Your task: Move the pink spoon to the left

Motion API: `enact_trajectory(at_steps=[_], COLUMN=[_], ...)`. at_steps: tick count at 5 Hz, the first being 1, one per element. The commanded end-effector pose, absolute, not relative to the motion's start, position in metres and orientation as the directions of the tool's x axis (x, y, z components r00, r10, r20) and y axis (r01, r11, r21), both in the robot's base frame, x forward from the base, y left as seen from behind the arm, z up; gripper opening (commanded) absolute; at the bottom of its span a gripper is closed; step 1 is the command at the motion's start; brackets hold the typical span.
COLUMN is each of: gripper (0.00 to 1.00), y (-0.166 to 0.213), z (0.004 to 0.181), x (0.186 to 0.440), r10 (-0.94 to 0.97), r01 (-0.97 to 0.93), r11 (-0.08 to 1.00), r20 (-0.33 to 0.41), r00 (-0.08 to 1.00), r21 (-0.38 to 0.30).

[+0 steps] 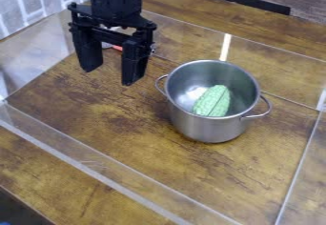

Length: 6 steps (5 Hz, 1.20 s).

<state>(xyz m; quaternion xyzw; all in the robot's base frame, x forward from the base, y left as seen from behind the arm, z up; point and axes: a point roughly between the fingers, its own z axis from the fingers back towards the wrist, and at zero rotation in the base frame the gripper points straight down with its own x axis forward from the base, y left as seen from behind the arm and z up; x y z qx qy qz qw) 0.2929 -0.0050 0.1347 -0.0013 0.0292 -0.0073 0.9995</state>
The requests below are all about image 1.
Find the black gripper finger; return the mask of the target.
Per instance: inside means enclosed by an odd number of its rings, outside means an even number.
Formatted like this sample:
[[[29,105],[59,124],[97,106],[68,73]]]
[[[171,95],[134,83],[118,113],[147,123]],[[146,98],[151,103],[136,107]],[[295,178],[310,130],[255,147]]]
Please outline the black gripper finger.
[[[103,64],[101,42],[93,38],[89,28],[69,25],[72,43],[84,72],[93,71]]]
[[[122,43],[122,83],[132,85],[146,74],[152,32],[136,30]]]

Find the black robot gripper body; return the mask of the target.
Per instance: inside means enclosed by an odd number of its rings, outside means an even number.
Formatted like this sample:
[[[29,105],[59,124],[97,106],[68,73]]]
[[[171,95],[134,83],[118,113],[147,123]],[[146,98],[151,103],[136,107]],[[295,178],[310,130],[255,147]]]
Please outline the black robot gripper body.
[[[71,3],[69,32],[75,44],[88,44],[127,37],[109,32],[112,27],[132,28],[132,36],[144,44],[151,44],[156,25],[142,16],[143,0],[91,0],[89,5]]]

